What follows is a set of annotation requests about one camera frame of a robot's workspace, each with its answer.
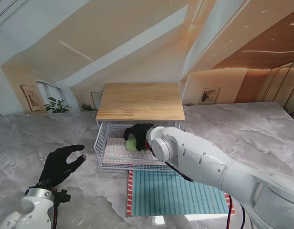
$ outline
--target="wooden table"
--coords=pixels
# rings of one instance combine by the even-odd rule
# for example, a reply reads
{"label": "wooden table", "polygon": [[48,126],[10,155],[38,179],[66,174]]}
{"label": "wooden table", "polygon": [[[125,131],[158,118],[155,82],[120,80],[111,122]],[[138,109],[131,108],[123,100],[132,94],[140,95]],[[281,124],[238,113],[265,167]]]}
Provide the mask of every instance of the wooden table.
{"label": "wooden table", "polygon": [[184,121],[177,83],[107,83],[97,121]]}

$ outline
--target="striped mat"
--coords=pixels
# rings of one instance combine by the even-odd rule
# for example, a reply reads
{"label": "striped mat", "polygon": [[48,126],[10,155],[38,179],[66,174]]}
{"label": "striped mat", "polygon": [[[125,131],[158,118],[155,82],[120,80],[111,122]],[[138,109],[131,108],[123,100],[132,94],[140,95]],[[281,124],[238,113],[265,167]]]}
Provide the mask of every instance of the striped mat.
{"label": "striped mat", "polygon": [[219,189],[176,172],[129,171],[128,216],[227,214],[229,205],[229,196]]}

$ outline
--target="white wire basket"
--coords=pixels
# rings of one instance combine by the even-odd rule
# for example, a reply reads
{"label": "white wire basket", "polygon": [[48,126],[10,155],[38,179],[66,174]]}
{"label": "white wire basket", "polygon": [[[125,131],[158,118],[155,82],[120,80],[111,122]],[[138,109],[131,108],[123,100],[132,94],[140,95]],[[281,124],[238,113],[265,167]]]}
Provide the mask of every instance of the white wire basket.
{"label": "white wire basket", "polygon": [[167,165],[159,162],[156,159],[134,159],[123,158],[118,159],[118,162],[108,162],[105,158],[105,149],[109,138],[124,138],[124,132],[127,128],[132,127],[136,123],[152,123],[160,126],[174,126],[180,128],[179,122],[114,122],[103,121],[100,125],[98,136],[94,145],[97,154],[98,167],[107,169],[123,169],[123,170],[149,170],[149,171],[172,171]]}

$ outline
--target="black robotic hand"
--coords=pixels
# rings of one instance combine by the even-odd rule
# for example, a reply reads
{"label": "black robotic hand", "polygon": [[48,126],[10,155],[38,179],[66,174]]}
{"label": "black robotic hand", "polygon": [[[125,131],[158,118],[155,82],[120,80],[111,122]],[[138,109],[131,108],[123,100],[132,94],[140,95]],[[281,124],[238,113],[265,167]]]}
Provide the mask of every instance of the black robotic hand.
{"label": "black robotic hand", "polygon": [[124,133],[125,140],[128,140],[129,134],[133,134],[136,138],[136,149],[141,151],[147,149],[145,146],[147,131],[154,125],[151,123],[135,124],[131,128],[127,128]]}
{"label": "black robotic hand", "polygon": [[69,164],[66,163],[66,159],[72,152],[83,149],[83,145],[73,145],[56,149],[55,152],[50,153],[46,158],[39,184],[46,187],[55,187],[62,183],[86,160],[86,155],[79,156],[77,160]]}

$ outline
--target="marble floor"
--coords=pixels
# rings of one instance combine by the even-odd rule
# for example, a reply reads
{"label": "marble floor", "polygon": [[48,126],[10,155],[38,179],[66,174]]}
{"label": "marble floor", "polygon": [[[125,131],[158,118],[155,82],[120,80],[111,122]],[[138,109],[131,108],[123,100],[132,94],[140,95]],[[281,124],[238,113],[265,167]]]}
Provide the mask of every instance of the marble floor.
{"label": "marble floor", "polygon": [[[202,105],[184,108],[185,130],[214,142],[230,156],[267,172],[294,176],[294,121],[276,103]],[[47,155],[83,144],[83,165],[59,188],[71,201],[59,207],[58,229],[224,229],[226,216],[125,217],[126,171],[100,171],[94,153],[98,129],[93,112],[0,119],[0,222],[21,210],[20,199],[37,183]],[[68,161],[81,152],[73,153]],[[240,205],[231,229],[241,226]],[[246,229],[250,229],[247,220]]]}

